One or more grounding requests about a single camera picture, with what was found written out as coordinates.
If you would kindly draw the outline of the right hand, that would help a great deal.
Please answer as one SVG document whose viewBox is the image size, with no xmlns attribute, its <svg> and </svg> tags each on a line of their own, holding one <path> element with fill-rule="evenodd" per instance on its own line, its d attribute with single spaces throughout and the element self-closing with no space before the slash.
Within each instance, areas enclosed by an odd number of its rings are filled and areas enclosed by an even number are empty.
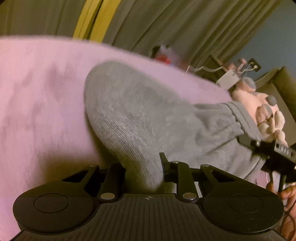
<svg viewBox="0 0 296 241">
<path fill-rule="evenodd" d="M 274 191 L 273 183 L 269 182 L 269 184 L 267 184 L 266 186 L 266 189 L 277 194 L 281 199 L 287 200 L 287 206 L 285 208 L 286 211 L 290 211 L 292 214 L 295 214 L 295 198 L 296 198 L 295 185 L 286 188 L 280 193 L 276 193 Z"/>
</svg>

